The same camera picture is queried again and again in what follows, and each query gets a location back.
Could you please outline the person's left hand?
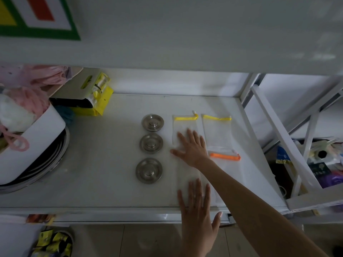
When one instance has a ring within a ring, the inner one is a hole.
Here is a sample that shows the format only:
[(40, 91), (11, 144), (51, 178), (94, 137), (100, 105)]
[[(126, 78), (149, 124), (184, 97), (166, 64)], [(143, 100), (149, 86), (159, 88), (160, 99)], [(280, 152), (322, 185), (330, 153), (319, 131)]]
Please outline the person's left hand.
[(187, 212), (182, 216), (182, 242), (177, 257), (205, 257), (212, 249), (218, 231), (212, 230), (210, 186), (205, 188), (203, 209), (195, 209), (195, 185), (189, 182)]

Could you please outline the person's right hand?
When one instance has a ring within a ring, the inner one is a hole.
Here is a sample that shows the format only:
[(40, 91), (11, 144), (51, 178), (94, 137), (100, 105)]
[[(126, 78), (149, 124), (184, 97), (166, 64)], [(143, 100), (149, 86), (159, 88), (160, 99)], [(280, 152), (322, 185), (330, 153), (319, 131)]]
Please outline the person's right hand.
[(181, 133), (178, 133), (178, 138), (182, 142), (183, 148), (180, 151), (185, 152), (185, 159), (183, 161), (189, 166), (204, 171), (213, 165), (213, 161), (209, 158), (207, 150), (200, 145), (200, 136), (194, 130), (195, 144), (190, 144), (189, 139), (185, 138)]

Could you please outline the yellow-trimmed white mesh bag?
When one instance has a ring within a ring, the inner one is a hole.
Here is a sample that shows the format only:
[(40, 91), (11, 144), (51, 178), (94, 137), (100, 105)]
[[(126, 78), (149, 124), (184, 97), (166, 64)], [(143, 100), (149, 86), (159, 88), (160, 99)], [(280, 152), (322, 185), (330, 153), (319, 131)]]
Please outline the yellow-trimmed white mesh bag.
[(228, 151), (233, 149), (231, 116), (215, 117), (202, 114), (205, 142), (208, 150)]
[(198, 118), (199, 115), (196, 111), (192, 111), (192, 115), (173, 115), (172, 145), (175, 149), (180, 150), (183, 148), (182, 142), (178, 138), (178, 133), (181, 133), (188, 139), (187, 129), (198, 131)]

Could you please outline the plain white mesh bag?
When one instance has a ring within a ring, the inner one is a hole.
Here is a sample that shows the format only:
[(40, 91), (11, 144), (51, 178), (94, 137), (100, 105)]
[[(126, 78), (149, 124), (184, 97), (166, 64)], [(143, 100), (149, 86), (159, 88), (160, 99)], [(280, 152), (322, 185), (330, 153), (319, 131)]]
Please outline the plain white mesh bag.
[(190, 167), (181, 159), (170, 159), (166, 167), (166, 180), (168, 181), (169, 207), (176, 207), (177, 191), (181, 190), (182, 199), (186, 206), (188, 206), (188, 188), (189, 182), (196, 185), (196, 181), (199, 179), (201, 181), (202, 187), (202, 200), (205, 196), (205, 187), (208, 181), (205, 180), (204, 176), (196, 168)]

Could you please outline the steel sink strainer plug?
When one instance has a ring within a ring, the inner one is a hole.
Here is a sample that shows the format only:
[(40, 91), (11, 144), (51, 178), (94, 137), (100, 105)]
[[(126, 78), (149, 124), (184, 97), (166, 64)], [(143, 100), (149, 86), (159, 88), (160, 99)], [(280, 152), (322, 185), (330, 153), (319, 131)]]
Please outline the steel sink strainer plug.
[(145, 158), (135, 169), (136, 178), (144, 184), (154, 184), (161, 178), (163, 167), (155, 158)]
[(143, 117), (141, 124), (146, 131), (157, 132), (164, 126), (164, 120), (156, 114), (148, 114)]
[(145, 154), (156, 154), (163, 148), (164, 142), (158, 134), (144, 135), (139, 142), (139, 148)]

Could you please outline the orange-trimmed white mesh bag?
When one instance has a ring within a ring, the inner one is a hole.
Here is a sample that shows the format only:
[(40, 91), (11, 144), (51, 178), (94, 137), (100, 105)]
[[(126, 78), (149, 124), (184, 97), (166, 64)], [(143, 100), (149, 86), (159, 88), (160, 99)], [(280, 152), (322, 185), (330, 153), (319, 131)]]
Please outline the orange-trimmed white mesh bag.
[(244, 173), (241, 167), (241, 156), (234, 149), (221, 147), (210, 148), (210, 158), (228, 175), (240, 182), (245, 183)]

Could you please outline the white shelf unit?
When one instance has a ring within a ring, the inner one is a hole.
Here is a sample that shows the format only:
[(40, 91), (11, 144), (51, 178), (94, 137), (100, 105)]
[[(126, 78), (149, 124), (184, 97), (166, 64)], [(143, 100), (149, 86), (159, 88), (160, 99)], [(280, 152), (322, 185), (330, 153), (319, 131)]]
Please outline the white shelf unit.
[[(29, 214), (55, 214), (56, 223), (177, 222), (178, 207), (169, 207), (166, 167), (170, 159), (173, 115), (231, 116), (233, 149), (241, 156), (244, 185), (285, 214), (288, 207), (239, 99), (249, 73), (153, 69), (101, 69), (114, 89), (103, 116), (75, 116), (68, 127), (70, 142), (59, 164), (33, 184), (0, 195), (0, 221), (25, 223)], [(141, 121), (148, 114), (163, 118), (157, 132)], [(145, 154), (140, 139), (158, 134), (164, 145)], [(154, 184), (135, 175), (145, 158), (155, 158), (163, 173)]]

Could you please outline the blue packet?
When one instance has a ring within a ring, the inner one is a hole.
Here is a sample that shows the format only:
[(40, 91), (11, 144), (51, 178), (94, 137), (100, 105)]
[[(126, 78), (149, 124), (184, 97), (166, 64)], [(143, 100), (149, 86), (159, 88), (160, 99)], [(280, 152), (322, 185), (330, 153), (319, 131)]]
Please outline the blue packet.
[(291, 163), (291, 159), (289, 158), (288, 154), (286, 153), (285, 149), (282, 146), (277, 147), (277, 154), (276, 154), (275, 162), (277, 164)]

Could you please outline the yellow packaged tool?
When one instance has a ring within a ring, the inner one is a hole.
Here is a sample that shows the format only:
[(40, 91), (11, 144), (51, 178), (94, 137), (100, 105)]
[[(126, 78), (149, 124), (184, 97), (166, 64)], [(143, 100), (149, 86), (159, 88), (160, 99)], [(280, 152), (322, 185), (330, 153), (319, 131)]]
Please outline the yellow packaged tool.
[(100, 72), (88, 96), (77, 100), (75, 106), (70, 107), (76, 115), (102, 116), (114, 90), (108, 85), (110, 78)]

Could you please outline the dark packet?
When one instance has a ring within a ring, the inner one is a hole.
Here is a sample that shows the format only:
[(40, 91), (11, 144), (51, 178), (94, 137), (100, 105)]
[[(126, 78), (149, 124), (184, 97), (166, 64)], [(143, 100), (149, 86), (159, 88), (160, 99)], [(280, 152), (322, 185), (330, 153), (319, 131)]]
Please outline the dark packet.
[(324, 162), (311, 163), (308, 166), (318, 181), (320, 178), (332, 174), (331, 170), (327, 167), (327, 165)]

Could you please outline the purple packet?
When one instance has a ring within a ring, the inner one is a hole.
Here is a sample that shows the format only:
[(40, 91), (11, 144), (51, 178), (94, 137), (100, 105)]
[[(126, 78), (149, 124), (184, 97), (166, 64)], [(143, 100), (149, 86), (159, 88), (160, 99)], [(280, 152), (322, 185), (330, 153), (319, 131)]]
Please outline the purple packet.
[(319, 175), (317, 180), (322, 188), (343, 184), (343, 172), (334, 171), (328, 174)]

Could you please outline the stack of steel pans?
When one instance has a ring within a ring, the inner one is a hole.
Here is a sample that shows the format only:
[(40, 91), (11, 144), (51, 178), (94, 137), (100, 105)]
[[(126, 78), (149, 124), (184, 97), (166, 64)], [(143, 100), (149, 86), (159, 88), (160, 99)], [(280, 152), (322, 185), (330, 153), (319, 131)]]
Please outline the stack of steel pans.
[(66, 126), (51, 145), (14, 181), (0, 185), (0, 195), (21, 190), (43, 178), (62, 160), (70, 142), (69, 128)]

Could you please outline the pile of yellow black packets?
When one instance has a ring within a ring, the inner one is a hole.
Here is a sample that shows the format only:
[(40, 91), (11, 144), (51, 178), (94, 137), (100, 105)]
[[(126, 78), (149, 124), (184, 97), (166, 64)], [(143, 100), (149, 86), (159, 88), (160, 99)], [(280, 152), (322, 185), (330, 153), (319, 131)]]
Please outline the pile of yellow black packets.
[(67, 230), (45, 229), (27, 257), (73, 257), (74, 235)]

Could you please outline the white storage bin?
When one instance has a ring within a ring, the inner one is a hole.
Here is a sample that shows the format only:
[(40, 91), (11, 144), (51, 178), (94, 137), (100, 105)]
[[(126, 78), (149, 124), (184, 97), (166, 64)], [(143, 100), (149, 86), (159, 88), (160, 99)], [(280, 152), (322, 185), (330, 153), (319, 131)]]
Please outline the white storage bin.
[(19, 177), (62, 133), (66, 123), (50, 104), (49, 108), (21, 136), (29, 143), (26, 151), (20, 152), (9, 146), (0, 152), (0, 185)]

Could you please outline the green-bordered colourful sign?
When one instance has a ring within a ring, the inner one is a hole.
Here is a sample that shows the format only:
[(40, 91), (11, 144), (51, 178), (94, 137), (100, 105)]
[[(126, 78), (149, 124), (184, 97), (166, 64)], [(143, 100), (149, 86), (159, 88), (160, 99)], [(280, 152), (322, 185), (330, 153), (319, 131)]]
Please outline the green-bordered colourful sign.
[(66, 0), (0, 0), (0, 37), (81, 40)]

